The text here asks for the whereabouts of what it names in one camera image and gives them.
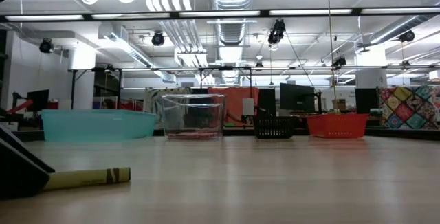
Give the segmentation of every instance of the plastic bin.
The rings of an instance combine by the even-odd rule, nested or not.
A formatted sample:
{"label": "plastic bin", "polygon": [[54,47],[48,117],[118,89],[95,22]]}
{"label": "plastic bin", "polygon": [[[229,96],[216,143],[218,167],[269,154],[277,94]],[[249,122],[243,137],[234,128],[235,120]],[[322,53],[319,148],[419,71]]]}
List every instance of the plastic bin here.
{"label": "plastic bin", "polygon": [[169,139],[217,139],[223,136],[222,94],[162,96],[162,123]]}
{"label": "plastic bin", "polygon": [[323,138],[361,138],[368,114],[326,114],[307,117],[310,135]]}
{"label": "plastic bin", "polygon": [[254,117],[255,135],[259,139],[289,139],[294,125],[294,117]]}
{"label": "plastic bin", "polygon": [[155,114],[126,110],[43,110],[49,142],[122,141],[152,136]]}

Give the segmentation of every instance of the computer monitor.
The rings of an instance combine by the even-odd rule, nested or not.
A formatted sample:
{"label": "computer monitor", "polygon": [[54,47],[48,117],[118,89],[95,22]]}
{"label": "computer monitor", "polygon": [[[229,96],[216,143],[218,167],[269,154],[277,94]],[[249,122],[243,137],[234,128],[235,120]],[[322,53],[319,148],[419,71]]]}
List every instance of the computer monitor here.
{"label": "computer monitor", "polygon": [[49,102],[49,89],[29,92],[27,93],[27,98],[33,101],[32,105],[26,109],[27,111],[41,111],[47,107],[47,103]]}
{"label": "computer monitor", "polygon": [[265,111],[258,111],[258,115],[276,116],[275,89],[259,89],[258,107]]}
{"label": "computer monitor", "polygon": [[314,93],[313,87],[281,83],[280,107],[292,111],[315,112]]}
{"label": "computer monitor", "polygon": [[368,114],[370,109],[379,108],[377,89],[356,89],[355,94],[357,113]]}

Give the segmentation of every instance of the red basket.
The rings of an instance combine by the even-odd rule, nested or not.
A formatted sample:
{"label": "red basket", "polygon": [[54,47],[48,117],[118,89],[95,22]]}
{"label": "red basket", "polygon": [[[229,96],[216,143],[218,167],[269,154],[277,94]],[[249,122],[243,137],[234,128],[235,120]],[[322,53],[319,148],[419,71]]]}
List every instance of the red basket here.
{"label": "red basket", "polygon": [[368,114],[326,114],[307,117],[310,135],[323,138],[361,138]]}

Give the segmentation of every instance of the desk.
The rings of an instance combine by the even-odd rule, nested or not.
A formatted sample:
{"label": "desk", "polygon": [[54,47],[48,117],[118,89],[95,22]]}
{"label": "desk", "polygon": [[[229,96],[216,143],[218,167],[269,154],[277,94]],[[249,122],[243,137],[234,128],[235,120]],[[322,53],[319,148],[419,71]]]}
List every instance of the desk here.
{"label": "desk", "polygon": [[131,183],[0,202],[1,224],[437,223],[440,145],[325,140],[26,144],[57,170],[131,166]]}

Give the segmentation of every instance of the patchwork quilt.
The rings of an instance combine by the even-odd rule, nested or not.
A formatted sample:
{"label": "patchwork quilt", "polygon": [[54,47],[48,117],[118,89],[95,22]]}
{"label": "patchwork quilt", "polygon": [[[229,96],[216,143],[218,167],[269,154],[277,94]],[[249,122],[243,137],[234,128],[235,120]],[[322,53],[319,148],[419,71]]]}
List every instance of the patchwork quilt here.
{"label": "patchwork quilt", "polygon": [[378,89],[379,106],[383,110],[383,125],[393,129],[439,129],[437,106],[440,102],[430,86],[393,87]]}

